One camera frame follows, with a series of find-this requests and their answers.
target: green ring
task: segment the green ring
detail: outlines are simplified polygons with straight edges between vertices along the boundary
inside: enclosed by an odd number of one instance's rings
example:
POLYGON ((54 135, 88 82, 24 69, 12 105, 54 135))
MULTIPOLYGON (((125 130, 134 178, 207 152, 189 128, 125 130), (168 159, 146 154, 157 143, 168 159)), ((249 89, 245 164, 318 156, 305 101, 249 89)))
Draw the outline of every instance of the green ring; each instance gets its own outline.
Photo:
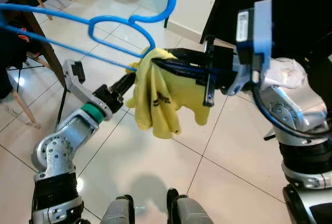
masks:
POLYGON ((81 109, 90 115, 98 124, 100 124, 105 118, 103 113, 98 108, 89 103, 85 104, 81 109))

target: white sticker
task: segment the white sticker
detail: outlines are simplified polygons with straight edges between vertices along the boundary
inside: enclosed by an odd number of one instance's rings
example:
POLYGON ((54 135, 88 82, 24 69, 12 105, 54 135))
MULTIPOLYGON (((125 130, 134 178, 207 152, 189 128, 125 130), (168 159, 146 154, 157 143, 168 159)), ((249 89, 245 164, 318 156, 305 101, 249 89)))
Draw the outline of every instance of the white sticker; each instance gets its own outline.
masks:
POLYGON ((242 11, 238 14, 237 41, 248 40, 249 11, 242 11))

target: blue clothes hanger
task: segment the blue clothes hanger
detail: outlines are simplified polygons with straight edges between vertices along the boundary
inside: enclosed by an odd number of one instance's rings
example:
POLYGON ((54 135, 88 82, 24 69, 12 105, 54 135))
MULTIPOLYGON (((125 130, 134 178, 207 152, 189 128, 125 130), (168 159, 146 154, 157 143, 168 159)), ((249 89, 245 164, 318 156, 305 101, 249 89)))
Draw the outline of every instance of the blue clothes hanger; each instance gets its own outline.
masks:
POLYGON ((88 35, 90 36, 91 39, 93 39, 97 43, 101 43, 103 45, 106 45, 108 47, 117 49, 119 51, 122 51, 124 53, 133 55, 133 56, 138 57, 138 58, 143 58, 145 55, 147 55, 151 50, 153 50, 156 47, 156 44, 155 44, 155 41, 153 40, 153 38, 151 37, 151 35, 145 29, 143 29, 141 26, 136 24, 136 22, 154 23, 154 22, 159 22, 161 20, 164 20, 173 12, 173 10, 175 8, 175 5, 176 5, 176 0, 168 0, 168 4, 167 4, 166 9, 162 13, 160 13, 156 16, 152 16, 152 17, 143 17, 143 16, 139 16, 139 15, 132 15, 132 16, 129 17, 129 19, 125 19, 125 18, 120 18, 120 17, 117 17, 117 16, 107 16, 106 15, 106 16, 97 16, 97 17, 91 18, 89 20, 89 19, 84 19, 84 18, 74 16, 74 15, 71 15, 71 14, 65 13, 65 12, 58 12, 58 11, 49 10, 49 9, 32 7, 32 6, 28 6, 28 5, 0 4, 0 27, 3 28, 3 29, 9 30, 9 31, 13 31, 13 32, 22 34, 22 35, 26 35, 26 36, 28 36, 32 39, 38 40, 38 41, 44 41, 44 42, 47 42, 47 43, 52 43, 52 44, 61 46, 63 48, 73 50, 73 51, 88 55, 90 57, 99 59, 101 61, 108 62, 112 65, 116 65, 116 66, 119 66, 119 67, 123 67, 123 68, 127 68, 127 69, 135 71, 136 70, 135 68, 127 66, 125 64, 100 57, 99 55, 92 54, 88 51, 84 51, 84 50, 72 47, 70 45, 67 45, 67 44, 63 44, 61 42, 49 39, 45 36, 40 36, 40 35, 35 34, 33 32, 23 31, 23 30, 21 30, 17 27, 13 27, 13 26, 6 23, 5 18, 2 14, 2 11, 3 10, 16 10, 16 11, 25 11, 25 12, 37 12, 37 13, 52 15, 52 16, 56 16, 56 17, 76 21, 76 22, 79 22, 79 23, 82 23, 82 24, 86 24, 86 25, 88 25, 88 35), (150 44, 150 47, 143 54, 138 54, 138 53, 132 52, 128 49, 122 48, 120 46, 117 46, 115 44, 106 42, 104 40, 101 40, 101 39, 95 37, 94 34, 93 34, 94 26, 97 23, 106 22, 106 21, 108 21, 108 22, 118 22, 118 23, 125 24, 129 27, 134 28, 135 30, 140 32, 148 40, 148 42, 150 44))

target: yellow cloth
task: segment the yellow cloth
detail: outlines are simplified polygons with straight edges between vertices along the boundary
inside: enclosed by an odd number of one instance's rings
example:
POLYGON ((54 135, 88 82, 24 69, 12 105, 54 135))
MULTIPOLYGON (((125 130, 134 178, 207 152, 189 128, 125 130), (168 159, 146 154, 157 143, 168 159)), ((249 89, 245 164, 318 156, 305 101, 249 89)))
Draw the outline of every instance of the yellow cloth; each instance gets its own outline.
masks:
POLYGON ((195 113, 196 123, 205 125, 210 108, 202 105, 205 87, 197 85, 195 79, 173 75, 151 61, 152 58, 176 58, 163 49, 149 52, 137 68, 136 86, 133 98, 126 102, 135 108, 135 120, 142 130, 153 127, 153 134, 159 138, 171 138, 180 134, 181 128, 176 111, 182 106, 195 113))

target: wire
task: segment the wire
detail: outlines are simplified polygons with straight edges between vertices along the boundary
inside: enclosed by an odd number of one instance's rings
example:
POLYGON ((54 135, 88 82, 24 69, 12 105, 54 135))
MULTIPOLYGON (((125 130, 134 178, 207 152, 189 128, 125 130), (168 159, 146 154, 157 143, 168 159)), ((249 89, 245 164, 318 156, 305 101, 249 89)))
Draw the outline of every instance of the wire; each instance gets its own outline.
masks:
POLYGON ((252 92, 255 104, 257 105, 260 112, 264 115, 265 118, 267 118, 274 126, 279 128, 280 130, 295 136, 299 138, 305 138, 305 139, 317 139, 317 138, 332 138, 332 130, 328 130, 325 132, 320 133, 308 133, 308 132, 301 132, 298 130, 295 130, 288 125, 285 125, 280 120, 278 120, 275 116, 273 116, 270 111, 265 107, 263 100, 260 97, 260 86, 258 83, 254 83, 252 86, 252 92))

